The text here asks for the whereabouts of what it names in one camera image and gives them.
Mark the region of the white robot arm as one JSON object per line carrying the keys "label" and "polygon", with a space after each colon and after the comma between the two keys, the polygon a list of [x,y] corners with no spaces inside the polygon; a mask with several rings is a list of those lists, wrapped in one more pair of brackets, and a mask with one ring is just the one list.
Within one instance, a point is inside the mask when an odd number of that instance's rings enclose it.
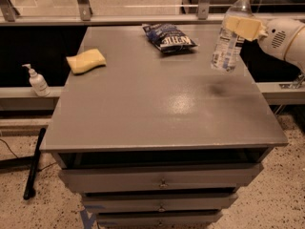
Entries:
{"label": "white robot arm", "polygon": [[260,20],[230,15],[225,28],[248,41],[256,40],[266,54],[305,72],[305,24],[289,18]]}

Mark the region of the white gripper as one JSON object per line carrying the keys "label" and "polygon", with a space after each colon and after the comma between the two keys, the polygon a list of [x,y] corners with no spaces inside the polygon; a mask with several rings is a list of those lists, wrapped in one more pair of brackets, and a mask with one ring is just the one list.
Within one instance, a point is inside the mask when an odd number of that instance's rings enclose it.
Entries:
{"label": "white gripper", "polygon": [[248,41],[258,40],[266,54],[283,61],[305,61],[305,24],[294,19],[273,19],[266,27],[251,17],[229,15],[225,28]]}

